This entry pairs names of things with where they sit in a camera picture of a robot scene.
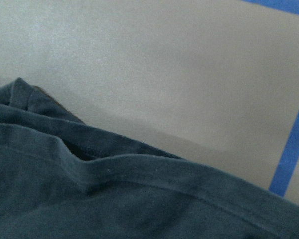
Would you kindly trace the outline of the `black printed t-shirt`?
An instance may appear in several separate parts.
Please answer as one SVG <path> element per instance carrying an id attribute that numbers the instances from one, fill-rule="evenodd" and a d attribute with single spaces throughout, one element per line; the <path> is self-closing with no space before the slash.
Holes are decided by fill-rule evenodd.
<path id="1" fill-rule="evenodd" d="M 0 87 L 0 239 L 299 239 L 299 206 Z"/>

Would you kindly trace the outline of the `blue tape line lengthwise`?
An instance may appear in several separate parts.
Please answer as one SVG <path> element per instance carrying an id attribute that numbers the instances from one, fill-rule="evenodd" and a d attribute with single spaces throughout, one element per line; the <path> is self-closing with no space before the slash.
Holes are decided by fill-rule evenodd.
<path id="1" fill-rule="evenodd" d="M 299 110 L 276 166 L 269 191 L 283 197 L 299 160 Z"/>

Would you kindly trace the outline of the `blue tape line crosswise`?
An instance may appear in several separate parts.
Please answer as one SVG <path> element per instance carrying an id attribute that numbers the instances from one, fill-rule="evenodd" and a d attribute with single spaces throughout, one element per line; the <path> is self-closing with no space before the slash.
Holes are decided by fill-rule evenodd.
<path id="1" fill-rule="evenodd" d="M 299 16 L 299 0 L 244 0 L 244 2 Z"/>

